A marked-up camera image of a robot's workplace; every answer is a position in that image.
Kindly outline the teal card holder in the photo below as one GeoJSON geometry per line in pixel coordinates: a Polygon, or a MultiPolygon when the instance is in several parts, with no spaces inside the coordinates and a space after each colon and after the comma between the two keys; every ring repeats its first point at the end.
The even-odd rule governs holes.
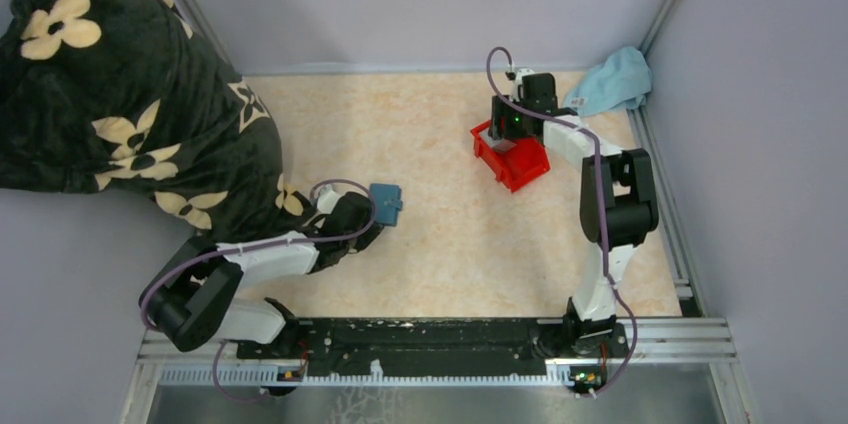
{"type": "Polygon", "coordinates": [[[376,204],[376,222],[396,227],[403,210],[402,189],[396,184],[372,183],[369,192],[376,204]]]}

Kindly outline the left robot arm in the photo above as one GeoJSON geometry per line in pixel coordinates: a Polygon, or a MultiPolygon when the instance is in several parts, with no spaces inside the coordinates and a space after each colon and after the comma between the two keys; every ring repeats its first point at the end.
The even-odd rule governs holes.
{"type": "Polygon", "coordinates": [[[227,341],[288,357],[300,343],[299,320],[275,298],[243,300],[238,293],[337,265],[379,236],[376,217],[370,193],[331,191],[319,198],[317,221],[304,230],[243,243],[191,238],[140,296],[142,320],[184,353],[227,341]]]}

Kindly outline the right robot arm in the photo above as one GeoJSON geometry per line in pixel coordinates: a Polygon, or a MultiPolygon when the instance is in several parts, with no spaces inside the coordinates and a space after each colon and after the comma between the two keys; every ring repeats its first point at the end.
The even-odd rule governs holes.
{"type": "Polygon", "coordinates": [[[550,73],[518,68],[506,74],[509,93],[496,91],[488,139],[496,150],[530,138],[564,157],[580,173],[579,222],[587,262],[570,298],[563,342],[590,355],[617,325],[619,286],[637,248],[659,221],[650,155],[624,149],[593,131],[577,112],[558,105],[550,73]]]}

